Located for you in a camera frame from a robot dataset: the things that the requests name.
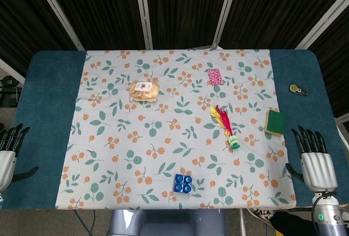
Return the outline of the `grey robot torso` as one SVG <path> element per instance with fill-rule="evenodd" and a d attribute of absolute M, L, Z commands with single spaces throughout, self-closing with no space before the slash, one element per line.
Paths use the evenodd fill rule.
<path fill-rule="evenodd" d="M 219 209 L 114 210 L 107 236 L 226 236 Z"/>

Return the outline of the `white table leg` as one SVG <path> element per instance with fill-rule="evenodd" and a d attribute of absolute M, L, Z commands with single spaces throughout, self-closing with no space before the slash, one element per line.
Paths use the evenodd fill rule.
<path fill-rule="evenodd" d="M 240 234 L 241 236 L 246 236 L 243 209 L 239 209 L 239 217 L 240 217 Z"/>

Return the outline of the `blue bottle four-pack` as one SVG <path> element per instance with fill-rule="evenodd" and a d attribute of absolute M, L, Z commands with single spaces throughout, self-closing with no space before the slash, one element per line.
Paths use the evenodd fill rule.
<path fill-rule="evenodd" d="M 191 194 L 192 192 L 192 176 L 184 174 L 176 174 L 174 177 L 173 191 Z"/>

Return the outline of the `yellow black correction tape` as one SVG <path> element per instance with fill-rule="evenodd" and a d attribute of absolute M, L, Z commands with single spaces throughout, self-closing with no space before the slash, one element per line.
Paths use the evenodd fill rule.
<path fill-rule="evenodd" d="M 309 95 L 309 93 L 307 91 L 305 91 L 303 88 L 301 88 L 300 86 L 298 86 L 296 84 L 289 85 L 288 89 L 293 94 L 302 95 L 302 96 L 308 96 Z"/>

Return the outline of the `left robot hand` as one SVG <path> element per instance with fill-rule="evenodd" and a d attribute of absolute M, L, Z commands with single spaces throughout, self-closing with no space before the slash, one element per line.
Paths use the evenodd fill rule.
<path fill-rule="evenodd" d="M 17 158 L 29 130 L 30 127 L 23 128 L 21 123 L 0 131 L 0 195 L 12 183 L 27 179 L 39 170 L 38 166 L 34 166 L 27 172 L 15 174 Z"/>

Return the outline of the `pink patterned card pack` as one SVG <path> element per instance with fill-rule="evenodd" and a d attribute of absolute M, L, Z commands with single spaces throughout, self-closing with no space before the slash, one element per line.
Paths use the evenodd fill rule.
<path fill-rule="evenodd" d="M 207 70 L 207 74 L 209 77 L 210 84 L 212 86 L 220 86 L 223 85 L 223 80 L 221 77 L 220 70 L 218 68 L 212 68 Z"/>

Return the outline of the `green yellow sponge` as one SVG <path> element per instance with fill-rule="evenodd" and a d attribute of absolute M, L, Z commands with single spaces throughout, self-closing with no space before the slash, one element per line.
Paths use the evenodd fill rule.
<path fill-rule="evenodd" d="M 285 114 L 274 110 L 268 110 L 266 113 L 266 121 L 264 132 L 274 136 L 281 137 L 285 129 Z"/>

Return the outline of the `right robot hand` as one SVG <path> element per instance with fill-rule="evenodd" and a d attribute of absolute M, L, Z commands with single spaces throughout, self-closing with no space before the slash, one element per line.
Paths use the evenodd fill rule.
<path fill-rule="evenodd" d="M 333 192 L 338 187 L 333 160 L 327 151 L 323 136 L 318 132 L 292 129 L 298 149 L 302 173 L 296 172 L 292 165 L 285 165 L 289 174 L 303 182 L 312 192 Z"/>

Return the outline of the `clear bag of snacks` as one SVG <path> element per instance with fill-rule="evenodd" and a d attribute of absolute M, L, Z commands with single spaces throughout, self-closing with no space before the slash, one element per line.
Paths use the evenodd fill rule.
<path fill-rule="evenodd" d="M 155 102 L 159 96 L 158 81 L 134 81 L 129 90 L 130 101 Z"/>

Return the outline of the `colourful feather shuttlecock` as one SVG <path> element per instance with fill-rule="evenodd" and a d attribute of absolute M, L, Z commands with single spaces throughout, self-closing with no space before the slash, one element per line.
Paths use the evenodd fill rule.
<path fill-rule="evenodd" d="M 232 150 L 238 149 L 240 147 L 240 143 L 238 141 L 238 138 L 233 134 L 231 122 L 227 112 L 216 105 L 215 107 L 210 108 L 210 115 L 224 129 L 225 136 L 227 137 L 230 148 Z"/>

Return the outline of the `black white shoe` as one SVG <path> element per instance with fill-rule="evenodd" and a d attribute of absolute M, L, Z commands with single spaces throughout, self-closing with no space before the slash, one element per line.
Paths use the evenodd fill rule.
<path fill-rule="evenodd" d="M 271 224 L 271 218 L 274 216 L 274 212 L 272 210 L 268 209 L 248 209 L 248 212 L 255 218 L 263 221 L 264 223 L 268 225 Z"/>

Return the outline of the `floral tablecloth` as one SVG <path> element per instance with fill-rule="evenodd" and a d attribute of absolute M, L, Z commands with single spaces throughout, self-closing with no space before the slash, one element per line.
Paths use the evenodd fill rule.
<path fill-rule="evenodd" d="M 212 86 L 218 68 L 223 85 Z M 158 81 L 155 102 L 130 101 L 134 81 Z M 210 115 L 225 110 L 232 150 Z M 269 50 L 89 51 L 85 56 L 57 209 L 280 208 L 296 205 Z M 192 192 L 173 191 L 176 174 Z"/>

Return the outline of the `blue felt table cover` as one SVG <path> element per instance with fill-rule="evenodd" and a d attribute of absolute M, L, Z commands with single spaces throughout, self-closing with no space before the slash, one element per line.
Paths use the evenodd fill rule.
<path fill-rule="evenodd" d="M 318 130 L 333 158 L 338 201 L 349 203 L 349 166 L 316 56 L 309 50 L 271 50 L 270 54 L 278 103 L 286 115 L 290 163 L 300 167 L 291 129 L 302 125 Z M 33 56 L 14 119 L 14 124 L 30 127 L 16 170 L 24 172 L 33 166 L 39 166 L 39 170 L 33 177 L 11 185 L 4 194 L 4 209 L 55 208 L 85 55 L 83 51 L 40 51 Z M 309 95 L 291 93 L 291 84 Z"/>

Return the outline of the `white partition frame post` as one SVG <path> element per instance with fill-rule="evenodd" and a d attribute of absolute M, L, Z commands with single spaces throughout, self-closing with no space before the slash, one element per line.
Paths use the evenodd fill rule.
<path fill-rule="evenodd" d="M 233 0 L 224 0 L 210 50 L 217 49 Z"/>
<path fill-rule="evenodd" d="M 10 76 L 15 78 L 17 81 L 19 81 L 21 84 L 25 83 L 25 78 L 1 58 L 0 58 L 0 68 Z"/>
<path fill-rule="evenodd" d="M 83 44 L 81 43 L 77 34 L 75 33 L 65 12 L 61 8 L 61 5 L 58 3 L 58 0 L 46 0 L 46 1 L 49 4 L 52 11 L 54 12 L 55 16 L 58 18 L 59 22 L 61 23 L 62 27 L 66 31 L 67 35 L 69 36 L 70 40 L 72 41 L 76 49 L 79 51 L 84 51 L 85 48 L 83 47 Z"/>
<path fill-rule="evenodd" d="M 306 36 L 300 41 L 295 49 L 308 49 L 348 6 L 349 0 L 336 0 L 316 22 L 316 24 L 306 34 Z"/>
<path fill-rule="evenodd" d="M 147 0 L 137 0 L 146 50 L 153 49 L 151 23 Z"/>

